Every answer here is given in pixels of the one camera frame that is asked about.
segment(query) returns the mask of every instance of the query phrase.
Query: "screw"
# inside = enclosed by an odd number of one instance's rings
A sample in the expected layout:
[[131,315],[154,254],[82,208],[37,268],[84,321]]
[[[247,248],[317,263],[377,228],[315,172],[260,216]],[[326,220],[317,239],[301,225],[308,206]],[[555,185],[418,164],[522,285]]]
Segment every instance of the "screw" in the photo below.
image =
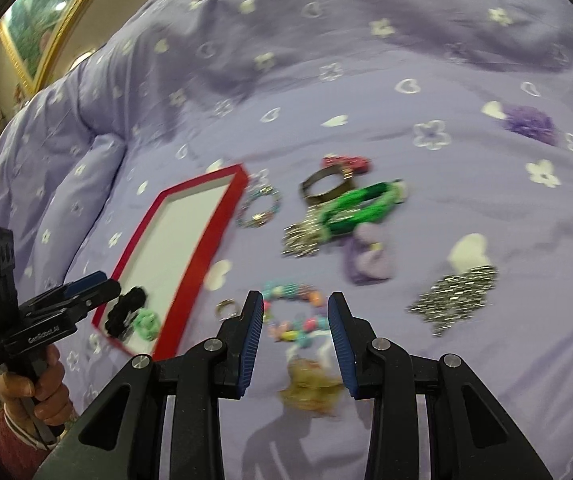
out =
[[391,348],[391,342],[384,337],[376,337],[371,341],[371,346],[376,350],[388,350]]
[[206,350],[208,352],[215,352],[216,350],[219,350],[220,348],[222,348],[222,341],[220,341],[220,339],[217,339],[215,337],[212,337],[211,339],[207,339],[204,342],[204,350]]
[[151,362],[151,358],[148,355],[137,355],[131,359],[131,366],[137,370],[148,367]]
[[462,359],[455,354],[447,354],[445,355],[445,365],[450,368],[457,368],[459,365],[462,364]]

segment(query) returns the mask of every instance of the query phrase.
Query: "orange bead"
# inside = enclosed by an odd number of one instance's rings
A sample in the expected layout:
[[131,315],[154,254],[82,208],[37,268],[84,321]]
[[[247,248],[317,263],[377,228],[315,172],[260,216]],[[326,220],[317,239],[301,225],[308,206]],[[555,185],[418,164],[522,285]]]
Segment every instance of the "orange bead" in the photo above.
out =
[[323,306],[324,298],[317,290],[309,293],[309,303],[313,306]]

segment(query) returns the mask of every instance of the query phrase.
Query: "pink bead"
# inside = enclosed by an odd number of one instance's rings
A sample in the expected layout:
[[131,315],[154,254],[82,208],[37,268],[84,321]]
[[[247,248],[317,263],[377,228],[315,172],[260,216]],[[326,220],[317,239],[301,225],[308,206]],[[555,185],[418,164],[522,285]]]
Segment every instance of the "pink bead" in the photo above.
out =
[[314,317],[311,317],[311,319],[307,319],[304,322],[302,328],[305,330],[305,332],[313,332],[313,330],[318,328],[318,320],[316,320]]

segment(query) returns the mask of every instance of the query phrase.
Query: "purple blanket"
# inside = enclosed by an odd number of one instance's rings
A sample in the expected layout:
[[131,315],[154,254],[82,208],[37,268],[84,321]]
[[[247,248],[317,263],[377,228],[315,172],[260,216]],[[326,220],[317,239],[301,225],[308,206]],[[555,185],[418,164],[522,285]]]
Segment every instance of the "purple blanket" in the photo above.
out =
[[[329,152],[372,160],[360,186],[409,185],[383,223],[391,280],[352,284],[334,244],[280,256],[282,229],[305,215],[298,184]],[[111,273],[156,195],[216,161],[266,168],[282,209],[259,229],[231,223],[216,257],[231,270],[201,293],[179,352],[217,332],[219,301],[266,282],[341,290],[407,351],[460,354],[554,478],[573,476],[569,1],[150,0],[0,138],[0,226],[15,232],[20,299]],[[449,254],[473,233],[486,248],[465,256],[496,265],[496,287],[433,337],[407,307],[453,272]],[[371,404],[343,394],[334,417],[285,409],[287,348],[265,331],[246,397],[220,404],[227,478],[363,478]],[[89,319],[60,350],[79,410],[127,359]]]

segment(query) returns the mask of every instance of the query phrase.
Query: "purple pom-pom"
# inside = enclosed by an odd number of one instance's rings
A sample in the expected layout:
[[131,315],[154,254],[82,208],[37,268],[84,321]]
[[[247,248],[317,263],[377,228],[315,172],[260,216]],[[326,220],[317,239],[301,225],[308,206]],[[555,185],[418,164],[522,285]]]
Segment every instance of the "purple pom-pom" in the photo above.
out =
[[553,119],[532,106],[518,106],[505,110],[507,118],[504,120],[504,129],[520,134],[529,139],[539,140],[545,144],[555,146],[555,126]]

